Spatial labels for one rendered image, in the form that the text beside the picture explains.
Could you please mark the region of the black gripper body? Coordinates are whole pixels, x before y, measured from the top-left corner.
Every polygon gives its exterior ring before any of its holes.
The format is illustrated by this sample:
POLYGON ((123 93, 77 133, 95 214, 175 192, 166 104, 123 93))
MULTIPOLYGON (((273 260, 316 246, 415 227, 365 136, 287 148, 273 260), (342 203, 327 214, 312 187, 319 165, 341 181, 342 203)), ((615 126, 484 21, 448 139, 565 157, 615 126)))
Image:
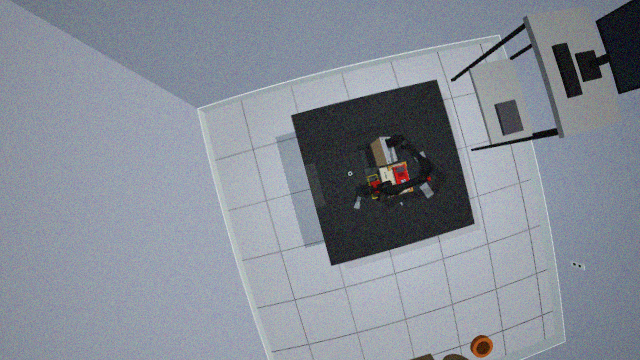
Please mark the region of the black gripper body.
MULTIPOLYGON (((390 180, 388 180, 388 182, 391 182, 391 181, 390 181, 390 180)), ((376 185, 376 188, 374 188, 373 186, 369 186, 369 187, 367 187, 369 194, 370 194, 370 195, 372 195, 372 194, 375 194, 375 191, 380 191, 379 186, 380 186, 381 184, 385 184, 385 183, 377 184, 377 185, 376 185)), ((392 185, 392 182, 391 182, 390 186, 391 186, 391 185, 392 185)), ((381 191, 380 191, 380 192, 381 192, 381 191)))

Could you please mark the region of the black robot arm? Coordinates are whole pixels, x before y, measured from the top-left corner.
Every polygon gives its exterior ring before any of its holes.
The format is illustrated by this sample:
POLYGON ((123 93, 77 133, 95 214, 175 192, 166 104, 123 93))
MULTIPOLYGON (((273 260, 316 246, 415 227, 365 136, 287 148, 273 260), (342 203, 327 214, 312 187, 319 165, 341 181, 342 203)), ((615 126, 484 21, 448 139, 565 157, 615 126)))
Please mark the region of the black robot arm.
POLYGON ((387 203, 388 197, 397 196, 402 191, 414 187, 418 184, 424 183, 427 181, 427 177, 430 175, 431 171, 434 170, 434 164, 419 154, 409 143, 409 141, 403 135, 393 134, 392 138, 385 140, 387 148, 393 148, 398 145, 402 149, 407 149, 414 158, 421 164, 421 168, 419 171, 419 175, 416 178, 403 182, 401 184, 391 185, 391 182, 385 181, 385 184, 381 184, 379 186, 380 191, 378 191, 378 196, 376 201, 381 203, 387 203))

